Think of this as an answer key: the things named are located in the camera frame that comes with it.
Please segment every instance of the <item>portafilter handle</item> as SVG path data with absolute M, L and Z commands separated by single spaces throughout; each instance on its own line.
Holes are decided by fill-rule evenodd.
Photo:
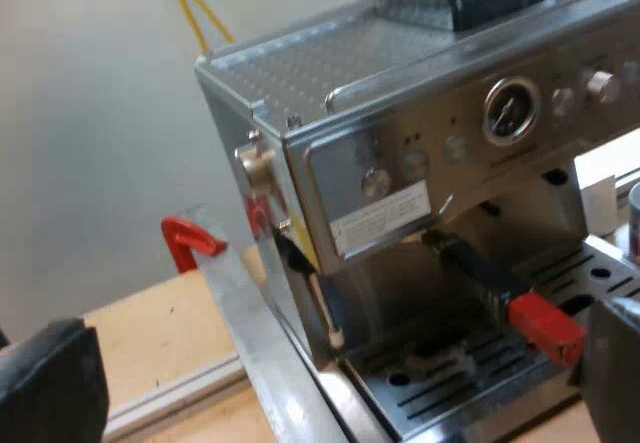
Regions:
M 557 363 L 573 366 L 580 359 L 584 330 L 535 293 L 531 283 L 455 235 L 428 232 L 424 241 L 440 256 L 443 266 L 464 275 L 498 325 L 510 324 Z

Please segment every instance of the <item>button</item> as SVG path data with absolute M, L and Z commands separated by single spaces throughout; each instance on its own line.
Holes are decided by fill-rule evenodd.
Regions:
M 469 158 L 471 151 L 469 140 L 457 133 L 449 135 L 444 143 L 444 152 L 451 163 L 464 163 Z
M 362 193 L 367 198 L 386 196 L 391 189 L 391 175 L 387 170 L 371 168 L 362 177 Z
M 587 93 L 602 105 L 614 103 L 620 98 L 622 84 L 616 75 L 596 71 L 587 83 Z
M 409 153 L 404 157 L 403 171 L 408 181 L 424 180 L 429 174 L 429 156 L 422 150 Z
M 576 94 L 571 88 L 556 88 L 551 97 L 551 107 L 556 116 L 567 116 L 576 104 Z

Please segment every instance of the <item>steam knob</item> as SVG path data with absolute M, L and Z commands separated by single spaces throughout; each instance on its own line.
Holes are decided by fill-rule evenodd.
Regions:
M 621 93 L 620 78 L 606 71 L 596 71 L 587 83 L 587 94 L 602 105 L 616 102 Z

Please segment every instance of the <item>white wall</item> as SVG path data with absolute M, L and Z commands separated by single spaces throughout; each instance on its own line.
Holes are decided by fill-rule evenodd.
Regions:
M 353 0 L 208 1 L 246 38 Z M 197 52 L 176 0 L 0 0 L 0 327 L 10 338 L 174 275 L 166 214 L 212 202 L 232 240 L 251 241 L 192 73 Z

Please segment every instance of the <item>yellow cable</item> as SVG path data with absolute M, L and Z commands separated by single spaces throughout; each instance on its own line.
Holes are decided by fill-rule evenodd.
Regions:
M 211 8 L 209 8 L 209 5 L 207 5 L 207 2 L 204 1 L 204 0 L 194 0 L 194 1 L 207 14 L 209 19 L 212 21 L 212 23 L 214 25 L 216 25 L 218 30 L 220 30 L 220 33 L 222 33 L 224 35 L 224 37 L 227 39 L 227 41 L 229 43 L 233 43 L 235 41 L 235 38 L 233 37 L 233 35 L 229 31 L 229 28 L 227 28 L 227 26 L 222 22 L 222 20 L 220 18 L 218 18 L 218 15 L 216 15 L 215 12 Z
M 209 45 L 207 45 L 207 40 L 205 40 L 204 35 L 200 30 L 200 26 L 198 25 L 198 22 L 193 17 L 193 13 L 191 13 L 191 8 L 189 8 L 189 5 L 187 4 L 186 0 L 179 0 L 179 1 L 180 1 L 180 5 L 182 6 L 182 10 L 184 11 L 185 16 L 187 17 L 187 20 L 189 20 L 189 24 L 191 25 L 191 28 L 193 28 L 193 32 L 196 34 L 196 38 L 198 38 L 198 41 L 200 42 L 200 47 L 202 48 L 202 52 L 207 53 L 209 51 Z

